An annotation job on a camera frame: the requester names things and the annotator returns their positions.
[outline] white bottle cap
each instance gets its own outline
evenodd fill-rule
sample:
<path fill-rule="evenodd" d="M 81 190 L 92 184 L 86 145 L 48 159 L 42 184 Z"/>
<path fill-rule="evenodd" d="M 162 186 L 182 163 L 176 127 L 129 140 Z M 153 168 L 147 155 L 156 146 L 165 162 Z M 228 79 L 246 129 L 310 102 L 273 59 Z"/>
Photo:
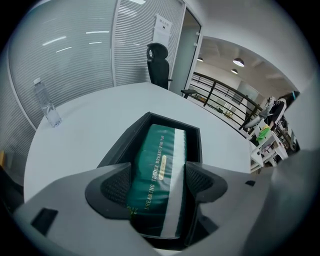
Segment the white bottle cap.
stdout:
<path fill-rule="evenodd" d="M 33 80 L 33 84 L 36 85 L 37 83 L 40 83 L 41 79 L 38 77 L 37 79 Z"/>

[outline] round white table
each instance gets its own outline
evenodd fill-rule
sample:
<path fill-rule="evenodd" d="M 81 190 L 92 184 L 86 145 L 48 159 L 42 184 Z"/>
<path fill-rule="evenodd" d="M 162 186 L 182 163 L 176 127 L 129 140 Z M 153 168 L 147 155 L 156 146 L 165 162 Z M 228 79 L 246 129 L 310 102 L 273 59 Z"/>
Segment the round white table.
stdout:
<path fill-rule="evenodd" d="M 62 123 L 52 128 L 44 117 L 32 140 L 25 201 L 59 178 L 95 169 L 123 132 L 147 112 L 200 128 L 204 164 L 250 173 L 248 140 L 200 106 L 148 82 L 96 91 L 57 111 Z"/>

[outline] chair headrest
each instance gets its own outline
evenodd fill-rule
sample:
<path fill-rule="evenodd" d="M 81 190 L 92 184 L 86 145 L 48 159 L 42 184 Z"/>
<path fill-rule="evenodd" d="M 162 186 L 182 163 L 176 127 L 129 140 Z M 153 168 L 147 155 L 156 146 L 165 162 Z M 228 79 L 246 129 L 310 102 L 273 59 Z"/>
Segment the chair headrest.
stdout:
<path fill-rule="evenodd" d="M 168 57 L 168 49 L 161 43 L 150 43 L 147 45 L 147 47 L 148 49 L 146 50 L 146 56 L 148 60 L 152 60 L 154 58 L 165 59 Z"/>

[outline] clear plastic bottle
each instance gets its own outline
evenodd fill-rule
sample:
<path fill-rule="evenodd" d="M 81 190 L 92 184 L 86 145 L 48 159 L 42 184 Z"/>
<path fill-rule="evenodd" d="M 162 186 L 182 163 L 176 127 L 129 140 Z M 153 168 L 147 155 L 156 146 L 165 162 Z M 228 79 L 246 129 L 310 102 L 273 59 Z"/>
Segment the clear plastic bottle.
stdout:
<path fill-rule="evenodd" d="M 62 120 L 50 99 L 45 83 L 41 82 L 40 78 L 37 78 L 33 81 L 33 84 L 35 95 L 46 119 L 49 121 L 52 127 L 57 127 L 61 124 Z"/>

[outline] black box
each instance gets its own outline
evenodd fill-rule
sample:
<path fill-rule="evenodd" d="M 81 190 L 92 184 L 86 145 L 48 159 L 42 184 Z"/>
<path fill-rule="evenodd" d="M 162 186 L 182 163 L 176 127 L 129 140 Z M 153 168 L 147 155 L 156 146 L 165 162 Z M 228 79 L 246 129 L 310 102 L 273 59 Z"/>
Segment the black box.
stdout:
<path fill-rule="evenodd" d="M 184 130 L 186 132 L 187 161 L 202 163 L 201 136 L 199 128 L 148 112 L 121 135 L 102 159 L 98 168 L 123 163 L 131 163 L 133 166 L 135 157 L 145 140 L 150 126 L 153 124 Z M 187 238 L 190 236 L 191 226 L 195 221 L 193 219 L 194 214 L 197 212 L 197 209 L 195 197 L 192 195 L 188 187 L 186 190 L 185 215 L 180 238 L 145 238 L 155 248 L 180 251 L 190 244 L 190 242 L 187 241 Z"/>

